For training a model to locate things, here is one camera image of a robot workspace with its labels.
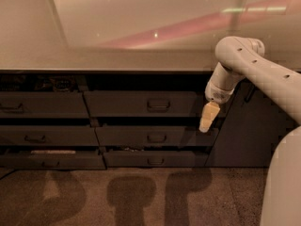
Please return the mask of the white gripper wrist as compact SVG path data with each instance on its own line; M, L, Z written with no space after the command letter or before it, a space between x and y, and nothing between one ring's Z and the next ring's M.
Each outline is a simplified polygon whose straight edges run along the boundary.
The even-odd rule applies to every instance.
M217 117L220 106L225 104L233 94L234 89L224 90L218 88L213 82L209 81L205 89L205 98L209 102L203 109L199 122L199 131L202 133L207 133Z

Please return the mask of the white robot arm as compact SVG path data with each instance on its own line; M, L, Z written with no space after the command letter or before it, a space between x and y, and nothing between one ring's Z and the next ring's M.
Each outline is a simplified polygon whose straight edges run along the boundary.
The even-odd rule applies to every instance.
M199 131L208 132L237 84L248 79L298 124L277 145L264 190L260 226L301 226L301 74L265 59L261 40L225 37L206 86Z

